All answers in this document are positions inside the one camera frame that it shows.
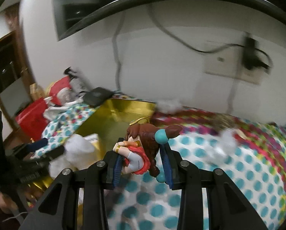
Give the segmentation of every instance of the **white outfit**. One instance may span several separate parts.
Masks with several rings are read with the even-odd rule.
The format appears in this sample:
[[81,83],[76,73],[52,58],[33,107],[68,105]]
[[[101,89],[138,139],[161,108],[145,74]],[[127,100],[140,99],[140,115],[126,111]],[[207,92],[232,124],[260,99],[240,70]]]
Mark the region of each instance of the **white outfit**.
[[130,152],[127,159],[129,160],[129,164],[127,167],[122,168],[123,174],[136,172],[143,168],[144,161],[140,155]]

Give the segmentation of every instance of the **wall outlet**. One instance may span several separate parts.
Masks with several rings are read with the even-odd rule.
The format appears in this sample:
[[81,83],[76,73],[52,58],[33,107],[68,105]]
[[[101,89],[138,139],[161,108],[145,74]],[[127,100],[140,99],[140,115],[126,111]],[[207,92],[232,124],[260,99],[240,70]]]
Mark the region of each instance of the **wall outlet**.
[[[224,44],[225,43],[208,42],[205,44],[205,51],[215,49]],[[241,47],[229,47],[218,53],[205,54],[205,73],[236,78],[237,64],[241,64],[242,51],[243,48]],[[263,62],[267,63],[265,58],[260,55],[259,57]],[[238,79],[259,85],[263,73],[264,69],[262,68],[250,71],[242,67],[242,72]]]

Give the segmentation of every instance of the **black power cable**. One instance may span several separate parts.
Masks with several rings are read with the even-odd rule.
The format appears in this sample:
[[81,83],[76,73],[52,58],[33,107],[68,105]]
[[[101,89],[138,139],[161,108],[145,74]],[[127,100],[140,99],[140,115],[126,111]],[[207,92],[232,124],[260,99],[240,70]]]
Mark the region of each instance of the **black power cable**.
[[119,35],[119,33],[122,30],[124,21],[125,21],[125,15],[126,15],[126,11],[124,10],[122,12],[120,21],[116,27],[116,30],[114,32],[114,35],[112,37],[112,48],[113,48],[113,56],[114,56],[114,61],[116,62],[116,74],[115,74],[115,85],[116,88],[120,91],[121,90],[121,83],[120,83],[120,79],[121,79],[121,70],[122,70],[122,63],[120,61],[120,58],[118,56],[118,44],[117,44],[117,37]]

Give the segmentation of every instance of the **white tissue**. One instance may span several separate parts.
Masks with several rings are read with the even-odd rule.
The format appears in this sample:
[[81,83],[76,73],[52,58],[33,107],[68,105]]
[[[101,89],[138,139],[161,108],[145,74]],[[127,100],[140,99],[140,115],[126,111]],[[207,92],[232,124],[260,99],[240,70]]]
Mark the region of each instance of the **white tissue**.
[[157,110],[165,114],[175,114],[182,110],[182,104],[179,100],[159,100],[157,102]]
[[64,148],[67,161],[79,170],[86,169],[97,161],[94,145],[78,134],[73,134]]
[[214,147],[206,146],[206,161],[216,165],[221,165],[227,157],[235,152],[238,142],[234,138],[234,129],[225,129],[220,133],[220,139]]
[[50,161],[49,164],[49,175],[51,178],[55,179],[62,170],[69,168],[73,171],[76,170],[76,168],[66,160],[65,154],[57,157],[56,159]]

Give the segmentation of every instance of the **anime figure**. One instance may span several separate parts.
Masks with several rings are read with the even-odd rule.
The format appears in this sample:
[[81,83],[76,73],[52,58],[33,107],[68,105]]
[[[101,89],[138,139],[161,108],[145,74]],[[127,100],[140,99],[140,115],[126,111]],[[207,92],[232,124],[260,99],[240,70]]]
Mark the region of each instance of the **anime figure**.
[[116,143],[113,148],[113,151],[127,158],[127,166],[123,167],[122,173],[143,174],[149,170],[151,176],[157,177],[160,171],[155,157],[159,144],[165,144],[170,138],[177,137],[181,130],[179,125],[160,129],[149,123],[136,123],[128,127],[125,141]]

